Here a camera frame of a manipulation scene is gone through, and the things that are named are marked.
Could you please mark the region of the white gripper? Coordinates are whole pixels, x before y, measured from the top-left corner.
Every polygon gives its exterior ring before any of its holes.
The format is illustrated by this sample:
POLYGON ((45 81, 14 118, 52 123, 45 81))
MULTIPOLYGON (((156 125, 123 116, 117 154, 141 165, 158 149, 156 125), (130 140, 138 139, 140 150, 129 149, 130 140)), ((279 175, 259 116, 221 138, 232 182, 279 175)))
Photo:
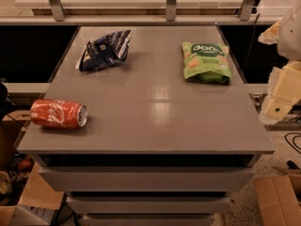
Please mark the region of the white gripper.
POLYGON ((301 62, 290 60, 270 73, 267 95, 261 105, 260 121, 273 125, 282 121, 301 100, 301 62))

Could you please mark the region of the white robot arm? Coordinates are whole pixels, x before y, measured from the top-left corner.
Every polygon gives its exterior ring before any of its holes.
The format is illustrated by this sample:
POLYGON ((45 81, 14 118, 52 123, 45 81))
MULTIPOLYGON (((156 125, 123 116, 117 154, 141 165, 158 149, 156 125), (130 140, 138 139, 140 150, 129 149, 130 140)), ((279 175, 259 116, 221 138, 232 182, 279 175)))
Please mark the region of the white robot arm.
POLYGON ((261 33, 259 42, 276 44, 277 52, 288 59, 282 68, 274 67, 261 105, 259 119, 265 125, 282 121, 301 100, 301 0, 270 28, 261 33))

